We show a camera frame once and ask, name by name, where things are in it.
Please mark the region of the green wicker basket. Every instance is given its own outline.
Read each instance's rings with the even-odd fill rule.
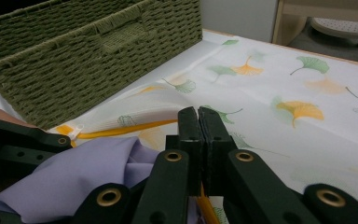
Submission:
[[[0,93],[49,129],[201,39],[199,0],[47,1],[0,16]]]

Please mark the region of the brass grommet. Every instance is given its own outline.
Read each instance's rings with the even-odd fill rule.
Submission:
[[[334,207],[343,207],[346,204],[345,199],[341,195],[335,193],[330,189],[319,189],[318,191],[316,191],[316,196],[318,196],[318,198],[322,202]]]
[[[107,194],[114,194],[115,197],[112,199],[104,198]],[[97,203],[102,207],[112,206],[113,204],[120,201],[121,192],[118,189],[105,189],[97,197]]]
[[[182,159],[182,155],[177,152],[170,152],[165,154],[165,160],[167,161],[179,161]]]
[[[239,152],[235,155],[239,161],[253,161],[255,158],[247,152]]]
[[[59,138],[58,143],[60,144],[66,144],[66,138]]]

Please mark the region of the basket handle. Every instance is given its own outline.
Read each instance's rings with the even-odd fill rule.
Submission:
[[[146,37],[156,34],[156,30],[146,28],[142,13],[152,1],[143,1],[120,12],[95,22],[94,27],[101,37],[105,52],[117,52]]]

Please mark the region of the yellow ginkgo leaf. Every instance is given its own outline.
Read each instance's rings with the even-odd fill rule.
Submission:
[[[249,60],[252,58],[252,56],[250,56],[248,58],[248,60],[246,60],[246,63],[243,66],[240,67],[231,67],[231,69],[236,72],[237,74],[242,74],[242,75],[246,75],[246,76],[251,76],[251,75],[259,75],[260,73],[263,72],[264,69],[262,68],[255,68],[252,67],[248,64]]]
[[[71,133],[74,129],[64,124],[62,126],[58,126],[56,130],[60,134],[68,135],[68,133]]]
[[[342,92],[346,92],[344,86],[337,84],[328,77],[320,81],[308,81],[305,83],[305,86],[309,89],[327,94],[340,94]]]
[[[165,140],[163,136],[165,134],[159,127],[143,130],[138,135],[141,140],[145,141],[153,149],[163,149]]]
[[[310,117],[314,119],[324,119],[322,111],[313,104],[300,101],[282,102],[277,104],[278,109],[285,109],[293,115],[292,125],[295,128],[295,120],[300,117]]]
[[[149,86],[149,87],[146,87],[145,89],[139,91],[138,94],[149,92],[149,91],[163,90],[163,89],[165,89],[165,88],[161,87],[161,86]]]

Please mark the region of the clamp jaw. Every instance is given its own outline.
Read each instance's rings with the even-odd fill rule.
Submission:
[[[166,150],[158,154],[147,179],[131,189],[113,183],[102,185],[89,194],[73,217],[54,223],[183,224],[188,197],[199,197],[201,188],[207,196],[224,197],[224,209],[232,224],[358,223],[358,202],[351,195],[325,184],[307,186],[303,195],[287,188],[256,153],[237,149],[215,111],[201,107],[198,114],[199,118],[193,107],[178,113],[178,135],[167,136]],[[9,135],[14,131],[7,123],[0,127],[6,127],[4,132]],[[17,130],[19,138],[12,140],[20,139],[19,133],[25,130],[33,140],[25,139],[36,144],[31,148],[46,144],[42,139],[48,134],[29,128]],[[56,148],[61,138],[64,136],[49,138],[54,145],[50,153],[70,147],[65,138],[68,145]],[[0,212],[0,218],[21,223],[13,214]]]
[[[68,148],[71,140],[65,135],[0,120],[0,183],[26,177],[40,163]],[[19,216],[0,211],[0,223],[22,222]]]

